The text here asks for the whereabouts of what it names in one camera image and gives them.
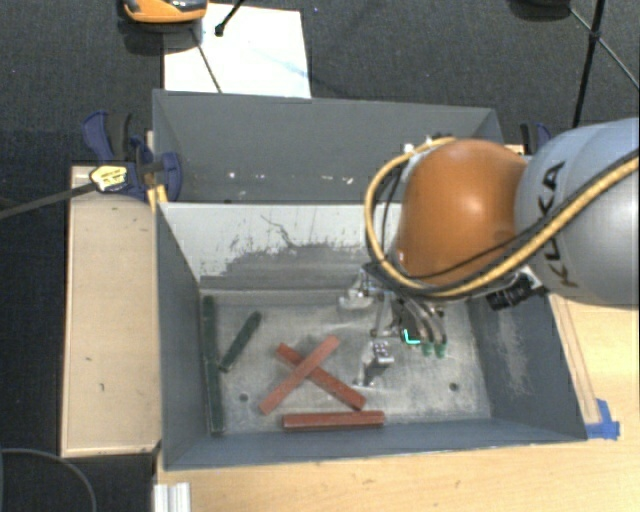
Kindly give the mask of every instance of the bin floor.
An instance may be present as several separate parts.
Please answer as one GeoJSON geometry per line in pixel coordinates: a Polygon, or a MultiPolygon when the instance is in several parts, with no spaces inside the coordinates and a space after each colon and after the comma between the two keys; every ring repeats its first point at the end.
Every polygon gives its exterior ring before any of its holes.
{"type": "MultiPolygon", "coordinates": [[[[214,300],[215,337],[221,358],[247,318],[262,314],[262,322],[229,373],[221,373],[226,433],[277,431],[281,415],[301,412],[348,411],[349,408],[310,381],[303,382],[270,415],[258,404],[290,372],[275,356],[286,343],[303,356],[333,334],[340,346],[321,365],[354,385],[362,356],[370,352],[369,332],[378,302],[359,310],[339,306],[344,289],[324,290],[201,290],[214,300]]],[[[380,409],[387,423],[434,422],[488,418],[489,401],[464,304],[448,307],[446,356],[425,357],[419,348],[389,339],[395,363],[371,387],[357,386],[367,398],[365,410],[380,409]]]]}

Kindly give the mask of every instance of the black cable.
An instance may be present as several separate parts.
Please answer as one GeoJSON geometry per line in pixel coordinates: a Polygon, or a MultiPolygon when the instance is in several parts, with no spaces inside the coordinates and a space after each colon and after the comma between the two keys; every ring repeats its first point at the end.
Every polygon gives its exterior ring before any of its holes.
{"type": "Polygon", "coordinates": [[[6,210],[0,211],[0,220],[8,219],[9,217],[13,217],[14,215],[26,213],[31,210],[36,210],[38,208],[42,208],[43,206],[48,206],[59,201],[67,201],[69,199],[73,199],[74,197],[81,196],[89,192],[95,192],[95,190],[95,184],[87,183],[86,185],[75,187],[71,190],[65,190],[64,192],[59,192],[57,194],[43,197],[41,199],[36,199],[35,201],[20,204],[12,208],[7,208],[6,210]]]}
{"type": "MultiPolygon", "coordinates": [[[[68,460],[63,459],[62,457],[58,457],[57,455],[53,455],[52,453],[43,452],[40,450],[32,450],[30,448],[2,448],[0,449],[1,455],[27,455],[30,457],[40,457],[43,459],[47,459],[58,464],[61,464],[62,467],[67,468],[71,471],[78,479],[83,483],[85,488],[87,489],[87,493],[89,494],[89,498],[91,499],[91,510],[92,512],[98,511],[98,501],[96,499],[96,493],[91,486],[91,483],[84,475],[82,471],[78,469],[78,467],[68,460]]],[[[0,457],[0,512],[2,511],[2,458],[0,457]]]]}
{"type": "Polygon", "coordinates": [[[587,84],[589,83],[589,75],[591,74],[591,66],[593,64],[593,54],[596,50],[596,44],[600,38],[600,23],[602,23],[602,15],[604,13],[605,0],[597,0],[596,10],[593,14],[593,22],[589,29],[589,46],[587,47],[587,56],[584,60],[582,68],[582,79],[580,80],[580,90],[578,91],[578,99],[576,100],[576,110],[573,114],[573,128],[580,124],[582,116],[582,106],[584,98],[587,94],[587,84]]]}
{"type": "MultiPolygon", "coordinates": [[[[569,12],[573,15],[574,18],[576,18],[582,24],[584,28],[586,28],[589,32],[591,32],[591,27],[584,20],[584,18],[580,16],[580,14],[578,14],[577,11],[574,11],[573,9],[569,8],[569,12]]],[[[627,78],[631,80],[631,83],[635,86],[635,88],[640,91],[640,84],[638,83],[638,80],[636,80],[636,78],[633,76],[629,68],[624,64],[624,62],[622,62],[622,59],[620,59],[620,57],[616,55],[616,53],[611,49],[611,47],[607,44],[607,42],[604,39],[602,39],[602,37],[598,37],[597,41],[598,41],[598,44],[614,60],[614,62],[618,65],[618,67],[622,70],[622,72],[627,76],[627,78]]]]}
{"type": "Polygon", "coordinates": [[[196,37],[196,34],[193,31],[193,28],[190,28],[189,32],[191,32],[191,37],[193,38],[193,42],[196,43],[196,46],[198,47],[198,51],[200,52],[200,56],[202,57],[202,60],[204,61],[204,65],[207,67],[207,71],[209,72],[209,76],[211,77],[211,81],[213,82],[213,85],[215,86],[216,90],[219,93],[222,93],[222,89],[220,88],[220,84],[216,80],[216,76],[213,74],[213,70],[211,69],[211,66],[209,66],[209,60],[207,59],[207,56],[204,54],[204,50],[202,49],[202,45],[200,44],[200,41],[196,37]]]}
{"type": "Polygon", "coordinates": [[[394,177],[393,185],[391,186],[391,190],[389,191],[389,195],[387,196],[387,200],[384,205],[384,212],[382,214],[382,232],[380,233],[380,247],[382,247],[383,251],[385,250],[384,237],[387,231],[387,216],[389,214],[389,207],[391,206],[391,201],[393,200],[393,196],[395,195],[396,190],[398,190],[398,185],[400,185],[400,179],[402,178],[402,173],[404,172],[405,168],[406,166],[403,166],[393,171],[396,174],[396,176],[394,177]]]}
{"type": "Polygon", "coordinates": [[[215,28],[216,37],[222,37],[224,35],[224,29],[227,26],[227,23],[229,23],[229,20],[231,18],[233,18],[233,16],[235,15],[236,11],[238,9],[240,9],[240,6],[244,2],[245,2],[245,0],[237,0],[236,3],[234,4],[233,8],[229,12],[229,14],[227,14],[225,16],[225,18],[222,20],[222,23],[219,23],[218,25],[216,25],[216,28],[215,28]]]}
{"type": "MultiPolygon", "coordinates": [[[[389,174],[380,182],[380,185],[378,186],[378,188],[375,190],[374,192],[374,197],[373,197],[373,213],[375,214],[375,210],[377,208],[378,203],[380,202],[382,195],[385,193],[385,191],[387,190],[387,187],[389,186],[390,183],[392,183],[392,180],[395,178],[396,174],[398,173],[400,175],[402,175],[402,171],[404,170],[404,165],[398,165],[395,168],[391,169],[389,171],[389,174]]],[[[371,248],[371,245],[369,244],[369,239],[365,237],[365,242],[367,245],[367,252],[369,253],[369,257],[371,258],[371,260],[376,259],[375,254],[373,253],[373,250],[371,248]]]]}
{"type": "Polygon", "coordinates": [[[523,230],[521,231],[518,235],[514,235],[511,238],[509,238],[508,240],[505,240],[504,242],[500,243],[500,244],[496,244],[492,247],[489,247],[489,249],[485,249],[484,251],[478,252],[476,254],[474,254],[473,256],[467,258],[466,260],[463,260],[459,263],[456,263],[455,265],[452,265],[450,267],[447,267],[444,270],[439,270],[438,272],[433,272],[431,274],[420,274],[420,275],[411,275],[408,272],[406,272],[403,269],[398,268],[397,270],[405,277],[409,278],[409,279],[432,279],[434,277],[439,277],[441,275],[444,274],[448,274],[449,272],[453,272],[454,270],[458,270],[459,268],[462,268],[466,265],[468,265],[469,263],[473,263],[474,261],[482,258],[483,256],[486,256],[487,254],[490,254],[491,252],[497,250],[497,249],[502,249],[503,247],[508,246],[510,243],[515,242],[521,235],[525,235],[526,233],[529,232],[529,229],[523,230]]]}

